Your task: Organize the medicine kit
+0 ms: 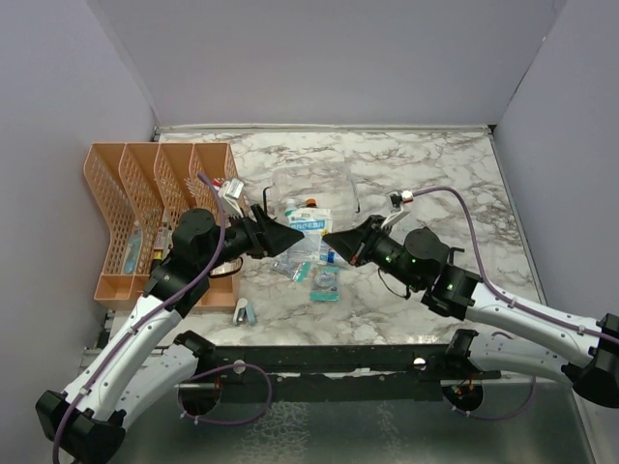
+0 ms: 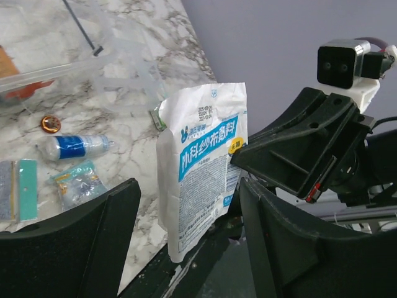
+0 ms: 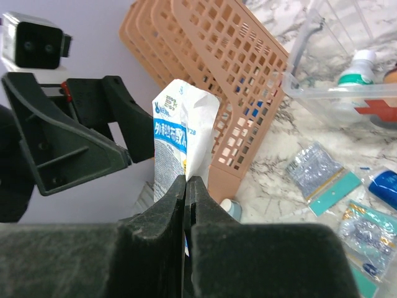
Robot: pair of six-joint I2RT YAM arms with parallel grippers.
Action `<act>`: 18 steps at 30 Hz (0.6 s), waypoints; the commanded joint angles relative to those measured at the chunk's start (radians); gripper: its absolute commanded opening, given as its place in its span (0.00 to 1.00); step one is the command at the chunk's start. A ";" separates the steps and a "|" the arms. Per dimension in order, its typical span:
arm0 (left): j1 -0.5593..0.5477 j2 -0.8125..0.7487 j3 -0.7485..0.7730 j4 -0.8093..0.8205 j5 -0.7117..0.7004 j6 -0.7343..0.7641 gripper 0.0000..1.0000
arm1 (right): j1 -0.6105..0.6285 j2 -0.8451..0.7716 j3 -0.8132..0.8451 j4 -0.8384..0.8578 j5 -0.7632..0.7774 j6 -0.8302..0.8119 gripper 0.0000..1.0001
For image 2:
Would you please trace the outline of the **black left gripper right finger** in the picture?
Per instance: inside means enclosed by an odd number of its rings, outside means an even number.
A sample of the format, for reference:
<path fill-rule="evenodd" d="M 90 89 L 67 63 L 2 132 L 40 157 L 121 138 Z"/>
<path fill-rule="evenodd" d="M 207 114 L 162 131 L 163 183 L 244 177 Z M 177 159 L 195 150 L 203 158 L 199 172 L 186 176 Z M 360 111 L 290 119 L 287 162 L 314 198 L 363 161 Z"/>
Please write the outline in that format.
<path fill-rule="evenodd" d="M 395 297 L 396 231 L 321 220 L 244 178 L 239 198 L 258 297 Z"/>

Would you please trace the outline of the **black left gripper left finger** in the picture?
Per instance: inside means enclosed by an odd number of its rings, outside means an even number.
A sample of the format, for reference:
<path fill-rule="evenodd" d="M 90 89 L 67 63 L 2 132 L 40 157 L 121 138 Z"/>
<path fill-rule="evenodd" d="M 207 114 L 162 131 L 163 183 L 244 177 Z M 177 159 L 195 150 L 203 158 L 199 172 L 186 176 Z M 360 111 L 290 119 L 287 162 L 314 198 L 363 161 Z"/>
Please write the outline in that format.
<path fill-rule="evenodd" d="M 138 213 L 134 178 L 16 232 L 1 232 L 1 297 L 116 297 Z"/>

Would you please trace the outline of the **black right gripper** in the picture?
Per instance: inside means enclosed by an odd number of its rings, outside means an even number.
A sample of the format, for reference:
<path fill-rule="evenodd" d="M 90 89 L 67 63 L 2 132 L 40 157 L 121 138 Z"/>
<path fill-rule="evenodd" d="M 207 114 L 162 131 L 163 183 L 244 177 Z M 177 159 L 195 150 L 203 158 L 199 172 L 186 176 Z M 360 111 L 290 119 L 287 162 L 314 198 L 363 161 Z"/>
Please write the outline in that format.
<path fill-rule="evenodd" d="M 231 164 L 299 199 L 331 190 L 347 207 L 396 204 L 396 117 L 375 120 L 350 97 L 305 87 L 287 110 L 251 135 Z"/>

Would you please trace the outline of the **small items pack teal header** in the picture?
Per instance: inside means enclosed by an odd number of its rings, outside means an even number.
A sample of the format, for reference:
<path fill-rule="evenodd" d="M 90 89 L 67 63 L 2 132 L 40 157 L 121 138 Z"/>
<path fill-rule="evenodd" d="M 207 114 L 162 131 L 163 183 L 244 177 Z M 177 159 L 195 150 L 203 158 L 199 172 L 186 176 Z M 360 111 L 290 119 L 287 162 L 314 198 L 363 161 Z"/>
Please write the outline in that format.
<path fill-rule="evenodd" d="M 52 176 L 50 181 L 56 184 L 63 211 L 89 202 L 108 191 L 91 160 Z"/>

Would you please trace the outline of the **brown bottle orange cap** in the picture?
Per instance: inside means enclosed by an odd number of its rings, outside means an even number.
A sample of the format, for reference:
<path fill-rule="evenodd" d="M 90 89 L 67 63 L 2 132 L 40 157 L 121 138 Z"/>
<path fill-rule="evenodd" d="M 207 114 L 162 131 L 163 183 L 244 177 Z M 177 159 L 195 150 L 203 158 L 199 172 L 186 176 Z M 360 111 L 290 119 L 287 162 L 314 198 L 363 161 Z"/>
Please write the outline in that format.
<path fill-rule="evenodd" d="M 0 78 L 6 78 L 17 74 L 19 74 L 19 70 L 16 68 L 5 49 L 0 46 Z"/>

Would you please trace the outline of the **cotton swab pack teal header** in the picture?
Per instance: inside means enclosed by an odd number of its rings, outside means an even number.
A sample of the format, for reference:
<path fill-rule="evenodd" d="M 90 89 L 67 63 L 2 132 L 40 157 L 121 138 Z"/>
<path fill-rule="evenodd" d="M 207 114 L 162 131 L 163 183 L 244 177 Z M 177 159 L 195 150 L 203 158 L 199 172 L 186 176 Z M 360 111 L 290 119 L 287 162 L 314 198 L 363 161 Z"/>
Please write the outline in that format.
<path fill-rule="evenodd" d="M 38 217 L 37 162 L 1 161 L 1 221 L 23 222 Z"/>

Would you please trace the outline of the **white gauze pouch blue print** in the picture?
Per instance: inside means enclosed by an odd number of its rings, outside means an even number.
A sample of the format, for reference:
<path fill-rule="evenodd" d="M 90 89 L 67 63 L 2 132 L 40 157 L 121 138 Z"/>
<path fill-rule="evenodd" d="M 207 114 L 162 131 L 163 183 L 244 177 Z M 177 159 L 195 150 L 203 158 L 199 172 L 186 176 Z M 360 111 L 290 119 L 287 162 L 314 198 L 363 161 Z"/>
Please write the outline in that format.
<path fill-rule="evenodd" d="M 159 224 L 180 263 L 231 204 L 241 170 L 231 164 L 248 144 L 244 83 L 184 88 L 164 100 L 166 128 L 156 143 Z"/>

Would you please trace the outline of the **clear plastic medicine box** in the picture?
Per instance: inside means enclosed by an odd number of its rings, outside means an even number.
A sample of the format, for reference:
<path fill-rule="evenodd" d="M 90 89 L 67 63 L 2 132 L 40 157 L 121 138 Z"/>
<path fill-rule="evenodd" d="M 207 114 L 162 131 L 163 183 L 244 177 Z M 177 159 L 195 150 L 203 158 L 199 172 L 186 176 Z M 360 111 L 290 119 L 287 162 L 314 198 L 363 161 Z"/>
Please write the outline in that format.
<path fill-rule="evenodd" d="M 19 74 L 1 105 L 67 96 L 89 82 L 112 112 L 146 112 L 166 97 L 142 27 L 96 1 L 2 1 L 1 46 Z"/>

